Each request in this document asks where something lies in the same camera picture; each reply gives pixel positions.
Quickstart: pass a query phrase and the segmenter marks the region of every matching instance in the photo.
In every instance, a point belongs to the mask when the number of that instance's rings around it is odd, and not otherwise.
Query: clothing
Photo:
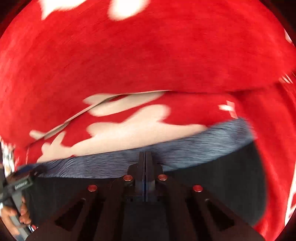
[[[225,156],[253,142],[243,119],[219,123],[206,131],[174,141],[147,147],[72,157],[45,162],[47,172],[41,177],[112,178],[126,174],[140,152],[152,151],[153,160],[164,171],[194,167]]]
[[[275,16],[256,0],[151,0],[125,13],[117,1],[50,2],[32,0],[0,39],[0,135],[16,166],[244,118],[267,176],[256,229],[274,240],[296,160],[296,52]]]
[[[253,142],[210,162],[166,174],[188,187],[197,183],[202,185],[250,225],[256,224],[264,214],[265,175]],[[111,181],[110,178],[37,178],[33,186],[23,191],[32,223],[42,225],[88,185]]]

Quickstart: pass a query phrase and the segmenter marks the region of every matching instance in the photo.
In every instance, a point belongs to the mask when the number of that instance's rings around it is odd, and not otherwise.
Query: black mount
[[[150,152],[127,174],[81,191],[27,241],[264,240],[201,186],[164,175]]]

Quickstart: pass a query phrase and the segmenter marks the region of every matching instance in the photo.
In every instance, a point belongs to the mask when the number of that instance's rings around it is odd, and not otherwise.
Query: white pattern
[[[289,197],[288,197],[287,211],[286,211],[286,215],[285,215],[285,225],[287,225],[293,212],[295,211],[296,206],[295,205],[292,206],[293,197],[295,194],[296,194],[296,164],[295,164],[295,168],[294,168],[294,175],[293,175],[290,193],[289,193]]]
[[[232,118],[237,119],[238,117],[237,117],[237,114],[235,112],[235,105],[234,105],[234,103],[233,102],[230,102],[228,100],[226,101],[226,103],[227,103],[227,105],[225,105],[225,104],[218,105],[219,106],[219,109],[220,110],[229,111],[230,116]]]
[[[286,32],[286,30],[285,30],[285,38],[286,38],[286,40],[287,40],[290,44],[293,44],[292,39],[290,38],[290,36],[289,36],[288,33]]]
[[[282,76],[282,79],[285,82],[287,82],[288,84],[293,84],[293,81],[291,80],[291,78],[287,74],[285,74],[285,75],[286,75],[286,77],[285,76]]]
[[[56,10],[71,10],[86,0],[39,0],[42,15],[41,19],[44,20],[46,17]]]
[[[143,11],[149,4],[149,0],[111,0],[108,16],[119,21]]]
[[[178,126],[163,123],[162,120],[169,112],[169,107],[165,105],[150,105],[140,109],[122,123],[93,123],[87,128],[92,137],[72,147],[62,145],[66,134],[63,131],[51,144],[43,144],[42,156],[37,162],[67,158],[72,155],[83,156],[138,148],[191,136],[207,128],[198,124]]]
[[[83,102],[86,104],[95,106],[95,105],[100,104],[101,102],[103,102],[109,98],[115,97],[115,96],[118,96],[118,94],[95,94],[95,95],[91,95],[91,96],[85,98],[83,100]]]
[[[14,147],[11,144],[6,144],[1,139],[1,149],[2,149],[2,166],[4,168],[4,175],[7,177],[9,174],[15,171],[15,162],[13,150]]]
[[[153,92],[128,95],[116,101],[101,103],[91,108],[88,112],[97,117],[112,115],[156,100],[163,94],[164,92]]]
[[[36,131],[36,130],[31,130],[29,133],[29,136],[34,138],[35,140],[39,140],[41,138],[44,138],[45,140],[54,136],[55,134],[59,133],[62,129],[64,129],[67,125],[69,124],[69,122],[66,122],[64,124],[61,124],[55,128],[53,128],[52,130],[50,130],[47,133],[44,132],[40,132],[40,131]]]

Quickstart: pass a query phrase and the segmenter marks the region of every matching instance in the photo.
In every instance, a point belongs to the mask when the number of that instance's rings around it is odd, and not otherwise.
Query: gray fabric
[[[215,160],[251,143],[253,136],[243,119],[219,123],[206,131],[178,140],[142,148],[80,156],[46,162],[42,177],[111,178],[126,174],[141,151],[152,151],[164,171],[192,167]]]

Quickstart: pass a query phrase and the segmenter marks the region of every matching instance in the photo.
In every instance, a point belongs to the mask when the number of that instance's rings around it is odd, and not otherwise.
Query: black fabric
[[[254,143],[214,161],[167,174],[188,186],[200,184],[250,225],[265,211],[265,174]]]
[[[266,185],[254,143],[195,167],[167,172],[181,183],[200,184],[250,225],[263,215]],[[32,222],[39,226],[89,184],[110,179],[37,178],[23,192]]]

